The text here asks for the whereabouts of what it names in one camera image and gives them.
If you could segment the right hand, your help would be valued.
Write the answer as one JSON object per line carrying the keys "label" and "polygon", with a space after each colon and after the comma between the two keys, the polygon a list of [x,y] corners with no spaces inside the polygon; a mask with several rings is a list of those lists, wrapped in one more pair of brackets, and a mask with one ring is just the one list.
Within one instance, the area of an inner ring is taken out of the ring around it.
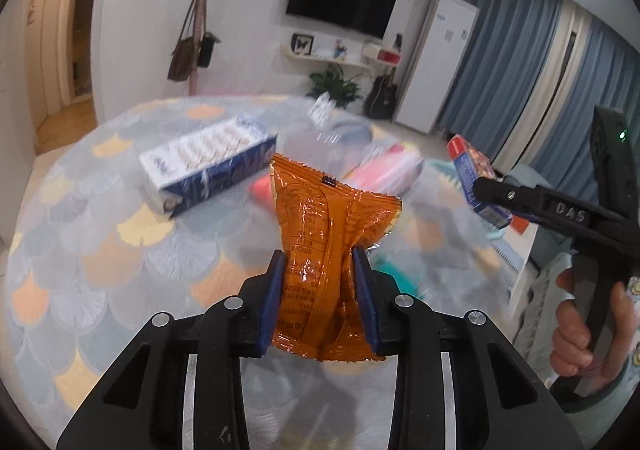
{"label": "right hand", "polygon": [[634,302],[627,294],[622,282],[616,282],[612,288],[610,306],[615,319],[615,337],[608,355],[600,366],[593,363],[592,352],[588,349],[591,333],[572,300],[563,301],[556,308],[558,326],[552,335],[552,369],[563,378],[570,378],[580,372],[596,371],[592,388],[598,390],[612,383],[623,370],[629,356],[634,333],[637,330],[637,318]]}

